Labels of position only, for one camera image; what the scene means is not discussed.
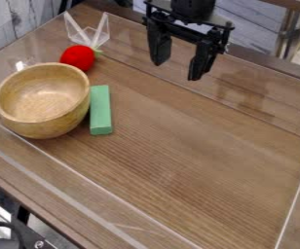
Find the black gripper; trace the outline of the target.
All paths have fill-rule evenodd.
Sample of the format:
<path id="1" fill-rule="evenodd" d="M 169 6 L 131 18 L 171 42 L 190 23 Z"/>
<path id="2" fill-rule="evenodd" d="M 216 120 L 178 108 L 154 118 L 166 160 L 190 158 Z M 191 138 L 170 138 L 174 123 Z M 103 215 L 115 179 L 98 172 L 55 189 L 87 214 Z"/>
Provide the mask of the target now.
<path id="1" fill-rule="evenodd" d="M 214 13 L 217 0 L 145 0 L 150 58 L 159 66 L 171 57 L 173 38 L 197 44 L 187 80 L 197 81 L 226 52 L 233 22 Z"/>

